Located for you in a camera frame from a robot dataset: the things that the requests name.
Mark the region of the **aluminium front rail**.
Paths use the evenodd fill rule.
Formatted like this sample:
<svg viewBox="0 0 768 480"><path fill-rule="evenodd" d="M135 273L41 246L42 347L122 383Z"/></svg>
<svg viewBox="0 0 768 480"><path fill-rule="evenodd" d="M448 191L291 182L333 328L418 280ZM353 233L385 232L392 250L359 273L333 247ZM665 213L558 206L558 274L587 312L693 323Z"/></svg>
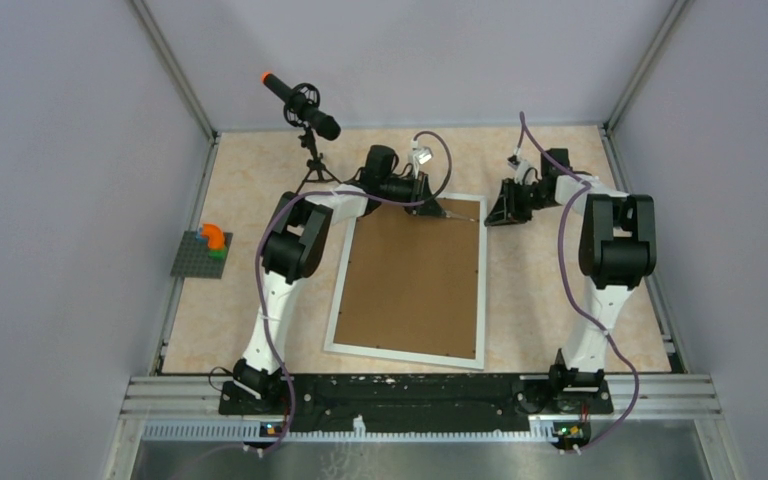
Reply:
<svg viewBox="0 0 768 480"><path fill-rule="evenodd" d="M688 420L705 470L742 479L714 383L687 373L609 374L599 390L550 398L543 374L299 374L298 405L256 400L226 375L135 377L126 389L105 475L127 479L145 440L263 449L285 442L556 442L564 423Z"/></svg>

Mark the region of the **grey lego baseplate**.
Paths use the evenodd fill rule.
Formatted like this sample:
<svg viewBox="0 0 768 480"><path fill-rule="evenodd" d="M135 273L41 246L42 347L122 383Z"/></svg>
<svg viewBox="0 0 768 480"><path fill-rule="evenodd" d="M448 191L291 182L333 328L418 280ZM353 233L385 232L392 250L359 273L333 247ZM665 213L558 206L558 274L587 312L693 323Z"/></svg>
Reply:
<svg viewBox="0 0 768 480"><path fill-rule="evenodd" d="M197 231L184 231L170 270L170 276L175 278L221 279L230 252L233 233L225 232L224 237L226 253L220 257L218 254L211 253L206 240L197 239Z"/></svg>

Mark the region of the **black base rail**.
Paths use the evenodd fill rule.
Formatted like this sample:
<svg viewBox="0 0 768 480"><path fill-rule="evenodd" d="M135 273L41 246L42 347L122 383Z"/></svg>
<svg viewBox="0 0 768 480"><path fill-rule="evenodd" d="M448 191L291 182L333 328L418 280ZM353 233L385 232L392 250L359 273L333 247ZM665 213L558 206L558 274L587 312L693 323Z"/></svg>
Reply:
<svg viewBox="0 0 768 480"><path fill-rule="evenodd" d="M614 412L608 386L598 397L556 398L547 375L296 374L280 396L261 402L224 383L225 416L275 416L293 433L346 432L362 419L370 433L524 432L533 415L578 418Z"/></svg>

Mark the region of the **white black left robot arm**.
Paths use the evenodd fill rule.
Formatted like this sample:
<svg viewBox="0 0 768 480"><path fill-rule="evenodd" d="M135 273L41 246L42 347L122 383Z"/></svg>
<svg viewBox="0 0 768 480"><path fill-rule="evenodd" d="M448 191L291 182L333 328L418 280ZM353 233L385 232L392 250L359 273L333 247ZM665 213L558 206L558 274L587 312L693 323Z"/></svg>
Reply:
<svg viewBox="0 0 768 480"><path fill-rule="evenodd" d="M447 217L421 166L429 148L412 143L411 164L394 170L396 153L373 145L366 163L349 181L324 191L282 195L256 249L255 272L260 301L250 341L232 371L234 386L257 413L279 404L281 383L288 375L282 358L295 306L308 278L318 269L332 225L393 205L408 214Z"/></svg>

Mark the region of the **black microphone orange tip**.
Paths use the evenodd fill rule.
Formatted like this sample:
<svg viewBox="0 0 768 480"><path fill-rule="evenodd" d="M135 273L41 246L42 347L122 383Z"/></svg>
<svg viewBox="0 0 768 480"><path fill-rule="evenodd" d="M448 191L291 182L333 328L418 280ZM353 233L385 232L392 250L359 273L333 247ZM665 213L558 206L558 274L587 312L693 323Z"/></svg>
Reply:
<svg viewBox="0 0 768 480"><path fill-rule="evenodd" d="M320 93L314 85L300 83L290 87L271 72L262 75L261 83L283 102L283 116L288 124L308 128L328 141L340 136L340 125L320 109Z"/></svg>

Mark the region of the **orange curved toy block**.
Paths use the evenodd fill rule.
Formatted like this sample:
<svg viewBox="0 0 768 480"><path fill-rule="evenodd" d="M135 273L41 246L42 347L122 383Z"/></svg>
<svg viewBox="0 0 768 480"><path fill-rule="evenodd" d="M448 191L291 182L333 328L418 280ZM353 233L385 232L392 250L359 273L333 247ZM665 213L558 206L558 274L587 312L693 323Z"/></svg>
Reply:
<svg viewBox="0 0 768 480"><path fill-rule="evenodd" d="M202 230L202 235L206 239L206 247L209 249L217 249L226 246L226 239L224 232L220 227L215 224L204 223L199 228Z"/></svg>

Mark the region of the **black microphone tripod stand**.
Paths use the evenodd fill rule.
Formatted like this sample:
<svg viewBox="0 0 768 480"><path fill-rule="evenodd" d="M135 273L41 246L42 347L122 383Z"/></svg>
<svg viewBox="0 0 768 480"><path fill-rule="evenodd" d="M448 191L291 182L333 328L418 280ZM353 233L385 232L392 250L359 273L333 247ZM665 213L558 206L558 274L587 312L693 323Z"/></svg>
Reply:
<svg viewBox="0 0 768 480"><path fill-rule="evenodd" d="M318 150L313 129L305 126L303 130L298 139L301 147L309 152L311 158L306 161L307 173L298 184L295 193L299 194L308 184L340 184L341 180L328 169L324 162L324 155Z"/></svg>

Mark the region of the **green toy block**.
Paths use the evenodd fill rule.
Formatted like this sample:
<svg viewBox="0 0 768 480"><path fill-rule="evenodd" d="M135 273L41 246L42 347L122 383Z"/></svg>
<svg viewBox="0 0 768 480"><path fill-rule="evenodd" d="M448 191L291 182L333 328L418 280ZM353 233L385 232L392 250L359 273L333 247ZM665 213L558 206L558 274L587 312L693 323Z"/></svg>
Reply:
<svg viewBox="0 0 768 480"><path fill-rule="evenodd" d="M208 250L208 257L214 260L225 260L227 258L227 255L228 255L227 246Z"/></svg>

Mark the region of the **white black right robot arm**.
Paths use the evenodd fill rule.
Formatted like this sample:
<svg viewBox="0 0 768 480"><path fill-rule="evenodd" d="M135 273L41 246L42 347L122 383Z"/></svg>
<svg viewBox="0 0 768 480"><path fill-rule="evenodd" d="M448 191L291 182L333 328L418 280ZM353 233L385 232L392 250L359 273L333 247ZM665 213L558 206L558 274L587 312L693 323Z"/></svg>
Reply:
<svg viewBox="0 0 768 480"><path fill-rule="evenodd" d="M546 397L560 412L572 412L586 397L601 394L606 353L625 302L656 266L654 200L629 194L585 171L575 171L564 148L541 156L539 166L520 153L508 159L515 174L502 181L486 226L524 224L537 210L554 206L582 219L578 265L585 278L579 324L549 370Z"/></svg>

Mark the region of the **silver screwdriver tool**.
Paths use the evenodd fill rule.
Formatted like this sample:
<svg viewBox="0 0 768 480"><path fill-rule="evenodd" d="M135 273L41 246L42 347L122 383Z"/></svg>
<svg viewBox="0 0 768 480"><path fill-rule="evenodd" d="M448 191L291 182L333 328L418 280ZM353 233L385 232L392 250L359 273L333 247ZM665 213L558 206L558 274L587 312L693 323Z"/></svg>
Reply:
<svg viewBox="0 0 768 480"><path fill-rule="evenodd" d="M447 211L446 212L446 218L447 219L454 219L454 220L461 220L461 221L468 221L468 222L477 222L476 218L472 218L470 216L466 216L463 214Z"/></svg>

